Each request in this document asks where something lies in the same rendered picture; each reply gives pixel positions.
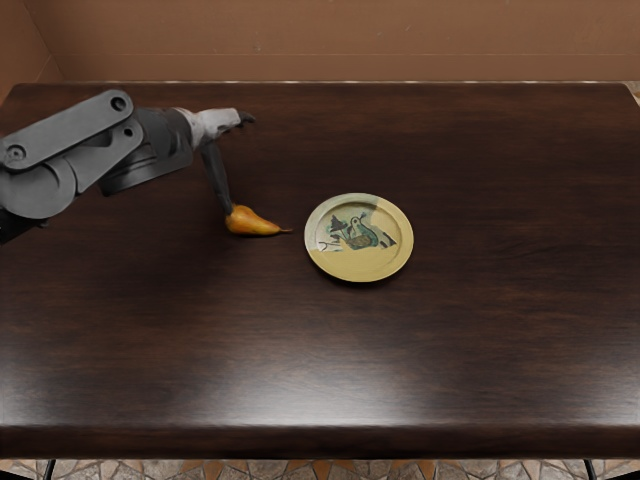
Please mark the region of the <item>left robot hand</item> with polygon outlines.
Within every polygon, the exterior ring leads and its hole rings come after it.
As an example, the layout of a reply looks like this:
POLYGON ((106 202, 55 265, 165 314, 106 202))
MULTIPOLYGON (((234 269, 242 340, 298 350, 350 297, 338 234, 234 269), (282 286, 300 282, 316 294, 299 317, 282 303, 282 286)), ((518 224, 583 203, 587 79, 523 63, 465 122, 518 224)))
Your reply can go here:
POLYGON ((252 114, 235 108, 214 108, 199 112, 179 108, 178 111, 190 126, 192 148, 200 152, 209 184, 224 214, 229 216, 233 211, 233 202, 216 140, 234 128, 242 128, 246 123, 254 123, 256 119, 252 114))

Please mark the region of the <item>yellow plate with bird print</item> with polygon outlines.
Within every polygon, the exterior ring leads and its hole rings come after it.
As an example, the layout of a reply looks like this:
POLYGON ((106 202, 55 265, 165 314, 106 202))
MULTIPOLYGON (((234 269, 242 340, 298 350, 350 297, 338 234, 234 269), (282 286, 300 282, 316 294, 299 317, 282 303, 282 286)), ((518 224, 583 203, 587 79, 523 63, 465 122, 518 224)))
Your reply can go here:
POLYGON ((367 193, 334 196, 315 208, 304 230, 306 250, 325 273, 374 282, 398 272, 414 246, 410 221, 390 201, 367 193))

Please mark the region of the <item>yellow-orange pear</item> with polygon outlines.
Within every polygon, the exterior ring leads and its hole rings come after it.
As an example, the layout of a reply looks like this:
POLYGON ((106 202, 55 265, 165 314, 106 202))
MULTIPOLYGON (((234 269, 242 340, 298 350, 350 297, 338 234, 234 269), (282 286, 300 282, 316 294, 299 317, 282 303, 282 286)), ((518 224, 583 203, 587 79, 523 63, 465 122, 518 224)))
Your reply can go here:
POLYGON ((233 204, 232 211, 225 218, 227 229, 243 236, 272 236, 291 233, 291 229, 284 229, 277 224, 257 215, 245 205, 233 204))

